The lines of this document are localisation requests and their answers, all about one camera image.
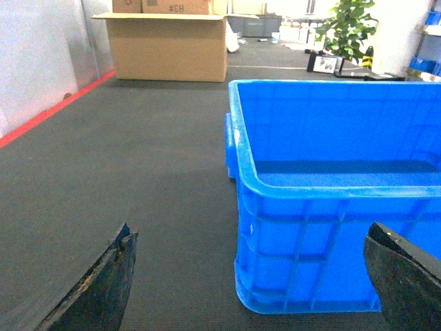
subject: gray storage bin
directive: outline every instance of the gray storage bin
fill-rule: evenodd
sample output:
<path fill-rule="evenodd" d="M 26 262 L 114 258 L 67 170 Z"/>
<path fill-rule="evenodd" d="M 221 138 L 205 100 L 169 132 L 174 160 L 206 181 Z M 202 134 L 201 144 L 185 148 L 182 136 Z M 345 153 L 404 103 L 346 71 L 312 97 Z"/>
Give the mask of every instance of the gray storage bin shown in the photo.
<path fill-rule="evenodd" d="M 259 19 L 228 17 L 228 23 L 234 33 L 241 32 L 244 37 L 271 38 L 272 32 L 278 32 L 282 17 L 278 15 L 257 15 Z"/>

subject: picture frame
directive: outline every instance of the picture frame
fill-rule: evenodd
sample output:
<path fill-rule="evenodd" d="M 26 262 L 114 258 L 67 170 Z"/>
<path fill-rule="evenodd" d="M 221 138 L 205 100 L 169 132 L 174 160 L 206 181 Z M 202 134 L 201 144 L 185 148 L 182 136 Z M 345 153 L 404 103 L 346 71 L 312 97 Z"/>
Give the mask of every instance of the picture frame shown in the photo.
<path fill-rule="evenodd" d="M 333 74 L 336 71 L 338 59 L 326 55 L 317 55 L 312 71 Z"/>
<path fill-rule="evenodd" d="M 344 57 L 328 55 L 323 52 L 316 53 L 313 51 L 309 56 L 307 71 L 335 74 L 341 72 L 344 62 Z"/>

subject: yellow black striped post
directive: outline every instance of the yellow black striped post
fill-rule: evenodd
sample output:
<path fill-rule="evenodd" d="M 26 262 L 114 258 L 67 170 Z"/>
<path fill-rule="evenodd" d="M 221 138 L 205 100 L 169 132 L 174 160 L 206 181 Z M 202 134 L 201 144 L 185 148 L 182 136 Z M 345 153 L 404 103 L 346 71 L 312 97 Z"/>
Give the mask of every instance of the yellow black striped post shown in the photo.
<path fill-rule="evenodd" d="M 366 54 L 363 56 L 363 61 L 361 63 L 361 66 L 367 69 L 372 69 L 372 63 L 373 63 L 373 47 L 369 46 L 367 48 Z"/>

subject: open cardboard box flap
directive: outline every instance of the open cardboard box flap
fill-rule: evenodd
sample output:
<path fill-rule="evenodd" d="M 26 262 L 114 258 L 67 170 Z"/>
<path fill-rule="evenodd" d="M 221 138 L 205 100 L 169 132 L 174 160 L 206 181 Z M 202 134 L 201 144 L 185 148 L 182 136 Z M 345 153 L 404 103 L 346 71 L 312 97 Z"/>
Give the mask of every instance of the open cardboard box flap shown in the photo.
<path fill-rule="evenodd" d="M 187 19 L 196 21 L 220 21 L 224 17 L 247 17 L 258 19 L 256 15 L 227 14 L 227 15 L 195 15 L 195 14 L 132 14 L 120 12 L 105 12 L 94 15 L 92 19 Z"/>

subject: cardboard box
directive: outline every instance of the cardboard box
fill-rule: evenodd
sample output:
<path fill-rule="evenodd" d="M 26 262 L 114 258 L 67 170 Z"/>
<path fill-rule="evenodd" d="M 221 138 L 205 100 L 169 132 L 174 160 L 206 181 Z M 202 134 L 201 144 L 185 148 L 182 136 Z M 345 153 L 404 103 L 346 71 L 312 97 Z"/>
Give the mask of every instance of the cardboard box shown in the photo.
<path fill-rule="evenodd" d="M 141 0 L 113 0 L 113 12 L 141 13 Z"/>
<path fill-rule="evenodd" d="M 146 14 L 213 14 L 212 0 L 143 0 Z"/>
<path fill-rule="evenodd" d="M 105 13 L 116 77 L 224 81 L 226 18 L 218 15 Z"/>

